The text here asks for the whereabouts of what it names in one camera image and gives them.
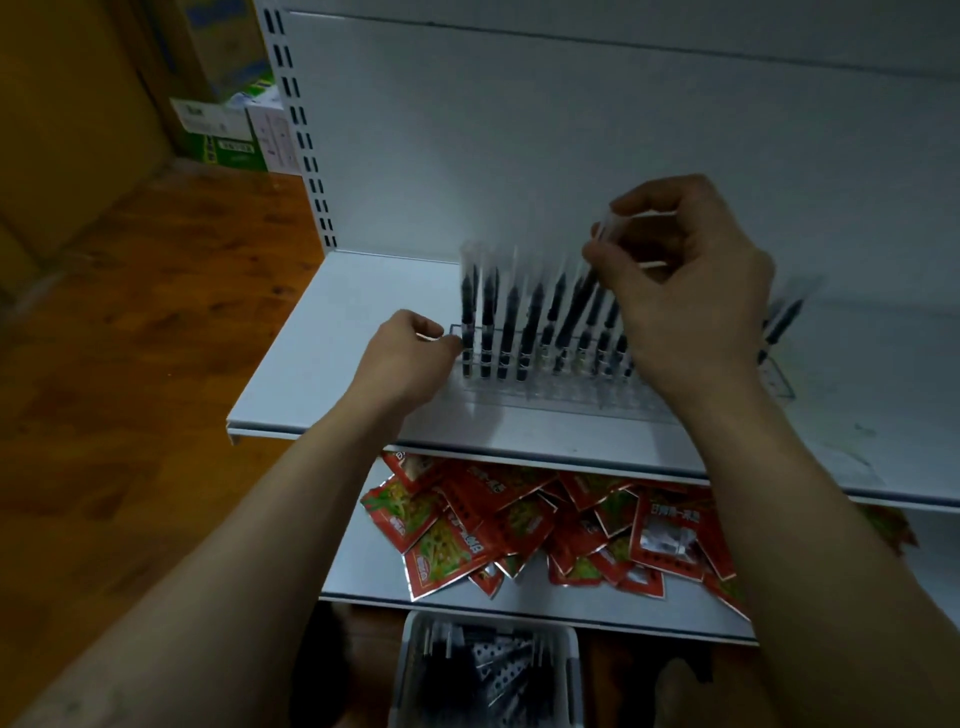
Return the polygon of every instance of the person's left hand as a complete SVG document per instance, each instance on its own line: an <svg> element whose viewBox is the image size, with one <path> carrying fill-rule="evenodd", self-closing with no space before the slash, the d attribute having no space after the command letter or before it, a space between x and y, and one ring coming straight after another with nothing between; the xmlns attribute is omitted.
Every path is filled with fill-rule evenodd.
<svg viewBox="0 0 960 728"><path fill-rule="evenodd" d="M433 399L462 349L459 336L444 336L440 324L401 309L376 330L347 397L379 414L404 418Z"/></svg>

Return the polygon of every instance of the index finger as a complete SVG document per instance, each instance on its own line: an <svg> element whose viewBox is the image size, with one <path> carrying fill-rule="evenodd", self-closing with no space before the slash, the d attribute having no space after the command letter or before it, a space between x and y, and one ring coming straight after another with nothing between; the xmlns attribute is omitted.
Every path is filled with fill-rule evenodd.
<svg viewBox="0 0 960 728"><path fill-rule="evenodd" d="M681 229L697 231L739 230L727 203L704 175L685 175L650 180L620 195L610 203L618 215L644 212L675 212Z"/></svg>
<svg viewBox="0 0 960 728"><path fill-rule="evenodd" d="M414 333L437 339L444 335L444 327L436 321L431 321L426 316L420 316L406 308L401 308L397 313L390 317L391 321L405 324L410 327Z"/></svg>

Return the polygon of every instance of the hand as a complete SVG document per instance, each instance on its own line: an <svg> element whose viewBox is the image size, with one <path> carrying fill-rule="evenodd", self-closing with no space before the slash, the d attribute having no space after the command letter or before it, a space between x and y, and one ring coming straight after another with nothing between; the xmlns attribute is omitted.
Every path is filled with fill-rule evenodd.
<svg viewBox="0 0 960 728"><path fill-rule="evenodd" d="M376 330L345 399L402 419L433 399L462 348L460 337L444 336L440 324L399 310Z"/></svg>
<svg viewBox="0 0 960 728"><path fill-rule="evenodd" d="M620 301L637 370L678 414L717 392L759 382L756 355L774 264L700 175L645 182L611 210L633 216L620 245L593 240L584 258ZM642 270L638 261L664 260Z"/></svg>

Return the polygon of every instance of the shelving unit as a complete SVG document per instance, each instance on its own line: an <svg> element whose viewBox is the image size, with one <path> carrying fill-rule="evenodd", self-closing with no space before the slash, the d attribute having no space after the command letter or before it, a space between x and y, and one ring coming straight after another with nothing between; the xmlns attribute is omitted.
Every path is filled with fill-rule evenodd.
<svg viewBox="0 0 960 728"><path fill-rule="evenodd" d="M938 40L960 9L914 9L931 40L906 47L899 20L865 32L845 0L830 4L836 22L813 46L804 24L827 6L802 5L786 25L752 8L725 12L714 34L681 22L709 16L700 0L669 11L566 0L549 17L529 0L260 0L328 259L230 412L230 435L297 437L344 392L397 308L457 324L452 261L464 240L570 249L617 193L702 170L785 276L828 276L775 354L795 394L786 411L852 497L909 509L922 548L908 563L960 621L960 63ZM454 377L396 446L706 477L669 417L566 410L477 397ZM368 488L385 476L375 466ZM465 583L420 604L752 637L676 579L658 604L550 590L530 569L493 602ZM359 507L324 594L409 603L396 554Z"/></svg>

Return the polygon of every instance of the floor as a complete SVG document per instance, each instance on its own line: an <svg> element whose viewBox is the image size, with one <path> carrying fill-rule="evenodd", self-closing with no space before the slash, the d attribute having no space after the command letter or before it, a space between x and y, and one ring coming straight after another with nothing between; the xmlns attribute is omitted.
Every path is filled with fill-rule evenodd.
<svg viewBox="0 0 960 728"><path fill-rule="evenodd" d="M287 447L232 447L225 418L322 261L299 178L178 160L82 234L0 329L0 725ZM404 618L346 611L342 725L386 724ZM614 726L643 638L580 638L588 725ZM758 702L753 650L714 665L735 667L725 694Z"/></svg>

